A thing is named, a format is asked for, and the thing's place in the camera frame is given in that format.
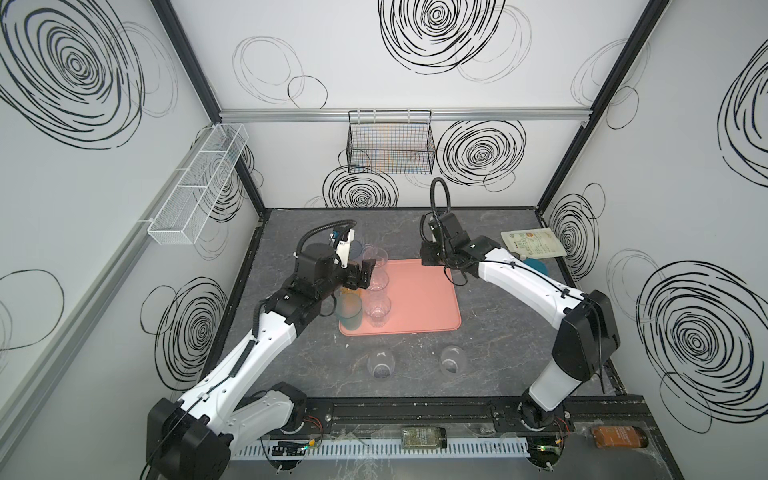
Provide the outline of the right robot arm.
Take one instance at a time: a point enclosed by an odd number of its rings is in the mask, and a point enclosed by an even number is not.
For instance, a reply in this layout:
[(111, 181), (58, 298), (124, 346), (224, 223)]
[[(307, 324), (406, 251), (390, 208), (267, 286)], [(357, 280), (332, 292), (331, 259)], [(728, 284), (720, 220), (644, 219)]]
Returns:
[(502, 247), (478, 236), (472, 239), (450, 211), (432, 211), (419, 220), (420, 256), (424, 266), (457, 270), (495, 285), (533, 309), (556, 337), (551, 358), (522, 394), (521, 423), (542, 431), (554, 423), (562, 403), (601, 372), (621, 345), (610, 298), (599, 290), (585, 293), (538, 272)]

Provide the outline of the teal plastic cup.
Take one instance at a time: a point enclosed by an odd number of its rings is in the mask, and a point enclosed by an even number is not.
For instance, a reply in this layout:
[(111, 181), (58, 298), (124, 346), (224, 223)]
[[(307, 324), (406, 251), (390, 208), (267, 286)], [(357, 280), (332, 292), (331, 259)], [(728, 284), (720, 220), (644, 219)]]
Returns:
[(340, 326), (348, 331), (360, 328), (363, 320), (363, 302), (361, 297), (340, 295), (335, 308), (335, 316)]

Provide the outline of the clear faceted glass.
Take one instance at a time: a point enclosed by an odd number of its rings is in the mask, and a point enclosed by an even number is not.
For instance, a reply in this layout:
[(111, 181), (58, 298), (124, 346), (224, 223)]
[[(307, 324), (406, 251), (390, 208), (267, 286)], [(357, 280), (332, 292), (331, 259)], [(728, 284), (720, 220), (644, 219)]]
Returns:
[(386, 272), (389, 262), (388, 252), (379, 246), (367, 244), (363, 249), (362, 259), (364, 261), (374, 261), (374, 272)]

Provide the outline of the yellow plastic cup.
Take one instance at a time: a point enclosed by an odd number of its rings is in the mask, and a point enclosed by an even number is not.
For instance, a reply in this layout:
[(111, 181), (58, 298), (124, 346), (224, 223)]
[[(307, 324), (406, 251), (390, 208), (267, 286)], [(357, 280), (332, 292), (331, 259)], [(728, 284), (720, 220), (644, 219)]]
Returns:
[(360, 291), (357, 290), (357, 289), (353, 290), (353, 289), (348, 289), (348, 288), (345, 288), (345, 287), (341, 287), (339, 289), (339, 292), (340, 292), (340, 294), (342, 296), (343, 295), (352, 295), (352, 296), (356, 296), (356, 297), (360, 298)]

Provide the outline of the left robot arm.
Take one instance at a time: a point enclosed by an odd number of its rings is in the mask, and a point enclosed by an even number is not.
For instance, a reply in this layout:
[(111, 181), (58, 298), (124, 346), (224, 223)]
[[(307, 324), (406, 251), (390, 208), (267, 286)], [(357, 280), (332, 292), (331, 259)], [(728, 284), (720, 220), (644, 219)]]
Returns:
[(260, 397), (248, 390), (278, 355), (320, 317), (337, 290), (365, 289), (375, 263), (354, 262), (352, 232), (327, 243), (299, 242), (292, 275), (255, 310), (251, 330), (220, 363), (177, 401), (159, 400), (148, 414), (148, 473), (167, 479), (218, 479), (232, 455), (263, 435), (303, 425), (306, 396), (280, 382)]

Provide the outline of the blue plastic cup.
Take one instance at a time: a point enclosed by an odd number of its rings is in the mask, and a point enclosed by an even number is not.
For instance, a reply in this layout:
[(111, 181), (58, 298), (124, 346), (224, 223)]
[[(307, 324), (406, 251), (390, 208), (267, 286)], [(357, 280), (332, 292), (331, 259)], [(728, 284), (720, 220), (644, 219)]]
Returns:
[(350, 243), (349, 262), (361, 262), (363, 259), (365, 244), (362, 240), (355, 239)]

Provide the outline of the pink plastic tray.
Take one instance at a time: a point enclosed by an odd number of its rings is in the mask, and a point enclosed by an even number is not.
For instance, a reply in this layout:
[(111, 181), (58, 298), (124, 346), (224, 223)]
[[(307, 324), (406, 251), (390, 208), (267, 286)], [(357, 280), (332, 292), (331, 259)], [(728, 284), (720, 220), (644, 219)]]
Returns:
[(462, 323), (454, 285), (440, 267), (422, 266), (418, 259), (390, 260), (387, 265), (390, 284), (384, 291), (391, 299), (389, 321), (374, 328), (364, 309), (369, 293), (359, 290), (363, 302), (363, 320), (359, 329), (348, 331), (339, 322), (340, 333), (347, 337), (450, 332)]

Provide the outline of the clear cup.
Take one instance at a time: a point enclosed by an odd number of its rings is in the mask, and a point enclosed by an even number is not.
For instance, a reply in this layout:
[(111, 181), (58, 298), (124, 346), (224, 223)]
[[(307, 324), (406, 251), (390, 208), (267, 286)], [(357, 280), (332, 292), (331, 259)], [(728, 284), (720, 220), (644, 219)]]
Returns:
[(457, 345), (448, 345), (440, 353), (439, 366), (446, 376), (462, 375), (468, 366), (466, 352)]
[(396, 368), (396, 359), (389, 349), (375, 349), (368, 354), (367, 369), (376, 380), (390, 379)]
[(391, 299), (384, 292), (374, 292), (364, 300), (365, 314), (374, 328), (381, 328), (389, 321), (391, 308)]
[(369, 293), (384, 292), (390, 284), (390, 277), (385, 269), (375, 268), (367, 288)]

